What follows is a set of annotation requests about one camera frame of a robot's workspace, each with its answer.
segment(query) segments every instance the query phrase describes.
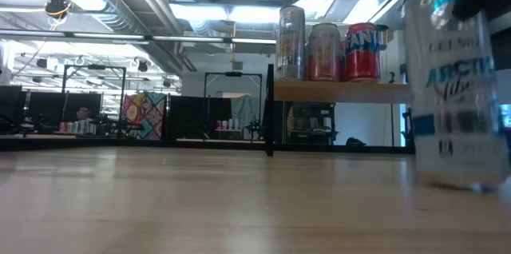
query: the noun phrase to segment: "wooden table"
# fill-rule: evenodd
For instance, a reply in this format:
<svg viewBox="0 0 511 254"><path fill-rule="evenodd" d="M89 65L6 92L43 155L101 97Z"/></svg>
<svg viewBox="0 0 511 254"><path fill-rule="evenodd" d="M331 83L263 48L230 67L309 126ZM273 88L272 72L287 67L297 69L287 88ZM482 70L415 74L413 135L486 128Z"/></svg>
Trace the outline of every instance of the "wooden table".
<svg viewBox="0 0 511 254"><path fill-rule="evenodd" d="M489 195L415 186L406 157L167 148L0 155L5 254L511 248L510 183Z"/></svg>

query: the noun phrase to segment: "table surface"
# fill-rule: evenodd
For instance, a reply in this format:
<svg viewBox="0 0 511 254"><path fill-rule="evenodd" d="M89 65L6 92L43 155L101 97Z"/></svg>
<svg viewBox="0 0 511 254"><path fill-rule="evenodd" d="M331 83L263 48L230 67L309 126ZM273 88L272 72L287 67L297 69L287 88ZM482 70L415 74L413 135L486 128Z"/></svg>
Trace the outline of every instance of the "table surface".
<svg viewBox="0 0 511 254"><path fill-rule="evenodd" d="M0 153L1 253L509 253L511 181L415 185L404 156Z"/></svg>

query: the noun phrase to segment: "silver can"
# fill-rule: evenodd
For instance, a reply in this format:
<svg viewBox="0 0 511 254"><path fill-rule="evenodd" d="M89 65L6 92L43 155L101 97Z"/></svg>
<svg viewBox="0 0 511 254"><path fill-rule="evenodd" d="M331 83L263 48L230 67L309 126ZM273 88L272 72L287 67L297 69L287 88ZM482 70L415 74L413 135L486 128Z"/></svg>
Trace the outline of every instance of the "silver can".
<svg viewBox="0 0 511 254"><path fill-rule="evenodd" d="M308 80L339 81L341 64L341 34L337 26L320 23L309 35Z"/></svg>
<svg viewBox="0 0 511 254"><path fill-rule="evenodd" d="M461 22L454 0L405 0L417 166L426 181L494 184L509 175L483 13Z"/></svg>
<svg viewBox="0 0 511 254"><path fill-rule="evenodd" d="M276 79L303 80L305 12L297 6L280 10L277 29Z"/></svg>

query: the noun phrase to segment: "wooden shelf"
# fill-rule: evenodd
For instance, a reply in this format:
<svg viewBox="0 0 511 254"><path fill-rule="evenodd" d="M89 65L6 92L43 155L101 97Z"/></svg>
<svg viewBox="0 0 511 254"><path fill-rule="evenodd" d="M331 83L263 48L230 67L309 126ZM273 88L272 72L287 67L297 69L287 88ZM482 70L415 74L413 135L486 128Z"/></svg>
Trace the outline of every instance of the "wooden shelf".
<svg viewBox="0 0 511 254"><path fill-rule="evenodd" d="M276 81L275 100L401 104L411 102L411 91L402 84Z"/></svg>

